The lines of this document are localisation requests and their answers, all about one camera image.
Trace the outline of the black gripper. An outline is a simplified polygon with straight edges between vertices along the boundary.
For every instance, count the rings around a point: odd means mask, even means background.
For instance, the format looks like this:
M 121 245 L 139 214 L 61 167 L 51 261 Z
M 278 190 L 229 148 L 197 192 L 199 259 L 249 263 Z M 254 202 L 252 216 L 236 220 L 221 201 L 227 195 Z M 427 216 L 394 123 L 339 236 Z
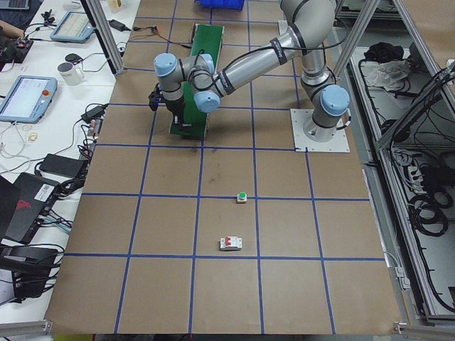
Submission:
M 173 115 L 174 124 L 184 124 L 184 108 L 185 101 L 183 99 L 169 102 L 169 111 Z

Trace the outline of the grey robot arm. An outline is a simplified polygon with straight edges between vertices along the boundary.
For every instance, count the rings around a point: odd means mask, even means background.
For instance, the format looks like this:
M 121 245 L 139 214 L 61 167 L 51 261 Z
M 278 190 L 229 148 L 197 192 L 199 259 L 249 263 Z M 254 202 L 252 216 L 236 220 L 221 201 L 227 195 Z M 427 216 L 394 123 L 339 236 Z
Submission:
M 157 55 L 154 68 L 159 82 L 149 95 L 151 110 L 165 104 L 173 125 L 188 129 L 192 125 L 184 117 L 183 83 L 190 85 L 198 110 L 209 114 L 220 106 L 222 97 L 300 57 L 301 86 L 314 106 L 303 125 L 304 133 L 316 142 L 330 141 L 350 103 L 348 92 L 336 84 L 325 60 L 323 41 L 333 27 L 335 5 L 332 1 L 280 1 L 279 5 L 287 20 L 285 32 L 221 70 L 215 69 L 213 57 L 204 50 L 182 59 L 172 53 Z

